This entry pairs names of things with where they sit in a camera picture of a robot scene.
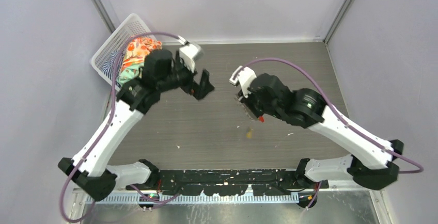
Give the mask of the red handled metal keyring holder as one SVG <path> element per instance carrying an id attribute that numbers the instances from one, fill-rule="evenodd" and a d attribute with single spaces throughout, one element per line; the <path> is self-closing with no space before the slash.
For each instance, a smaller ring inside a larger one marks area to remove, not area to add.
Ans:
<path id="1" fill-rule="evenodd" d="M 260 121 L 264 123 L 264 117 L 254 108 L 253 104 L 248 98 L 244 96 L 236 96 L 236 101 L 239 106 L 241 106 L 246 113 L 246 115 L 253 121 Z"/>

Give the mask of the yellow tagged key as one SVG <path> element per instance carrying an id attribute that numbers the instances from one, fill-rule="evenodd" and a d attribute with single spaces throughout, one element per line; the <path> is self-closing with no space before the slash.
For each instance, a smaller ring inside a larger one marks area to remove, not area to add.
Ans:
<path id="1" fill-rule="evenodd" d="M 246 137 L 247 139 L 251 139 L 252 136 L 253 136 L 253 129 L 248 129 L 247 132 L 246 132 L 246 134 L 245 134 L 245 137 Z"/>

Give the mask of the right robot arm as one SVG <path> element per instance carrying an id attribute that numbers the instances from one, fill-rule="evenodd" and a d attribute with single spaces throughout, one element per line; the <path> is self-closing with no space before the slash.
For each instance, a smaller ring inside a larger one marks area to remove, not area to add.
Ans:
<path id="1" fill-rule="evenodd" d="M 277 118 L 291 126 L 299 126 L 332 140 L 349 152 L 331 159 L 303 158 L 295 171 L 295 182 L 308 188 L 324 180 L 353 180 L 371 190 L 381 190 L 398 179 L 399 167 L 395 156 L 384 150 L 401 154 L 403 142 L 384 140 L 358 127 L 358 131 L 372 138 L 372 144 L 337 117 L 322 95 L 312 89 L 290 90 L 277 76 L 256 74 L 246 69 L 231 77 L 229 82 L 240 87 L 238 102 L 253 119 L 263 115 Z"/>

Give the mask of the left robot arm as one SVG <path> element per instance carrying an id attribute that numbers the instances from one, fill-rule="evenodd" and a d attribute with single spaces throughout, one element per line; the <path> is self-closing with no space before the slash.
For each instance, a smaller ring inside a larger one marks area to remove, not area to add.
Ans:
<path id="1" fill-rule="evenodd" d="M 74 157 L 62 158 L 58 168 L 94 201 L 132 184 L 154 189 L 159 170 L 151 162 L 141 159 L 119 166 L 110 166 L 108 162 L 127 133 L 160 100 L 163 92 L 180 88 L 202 100 L 214 90 L 206 69 L 198 83 L 194 80 L 195 62 L 202 55 L 202 49 L 193 44 L 180 47 L 175 54 L 166 49 L 152 51 L 139 68 L 139 75 L 123 84 L 112 110 L 89 142 Z"/>

